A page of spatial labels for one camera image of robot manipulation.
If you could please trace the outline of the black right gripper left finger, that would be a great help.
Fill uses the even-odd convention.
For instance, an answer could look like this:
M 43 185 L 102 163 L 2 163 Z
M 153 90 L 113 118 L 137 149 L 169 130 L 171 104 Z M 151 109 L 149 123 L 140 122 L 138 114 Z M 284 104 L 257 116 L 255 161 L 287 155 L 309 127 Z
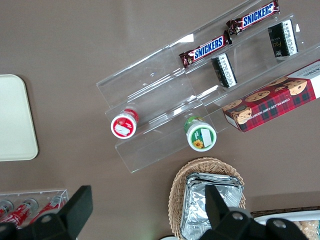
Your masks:
M 92 187 L 83 185 L 61 209 L 46 211 L 31 224 L 33 239 L 75 240 L 92 212 Z

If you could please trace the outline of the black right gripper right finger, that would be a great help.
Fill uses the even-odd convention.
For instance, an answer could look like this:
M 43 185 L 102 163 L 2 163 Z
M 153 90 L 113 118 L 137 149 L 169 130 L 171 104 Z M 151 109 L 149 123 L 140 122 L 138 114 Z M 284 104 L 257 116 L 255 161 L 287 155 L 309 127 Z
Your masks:
M 256 222 L 242 208 L 229 208 L 214 185 L 205 187 L 205 210 L 211 229 L 201 240 L 306 240 L 305 234 L 291 221 L 270 218 Z

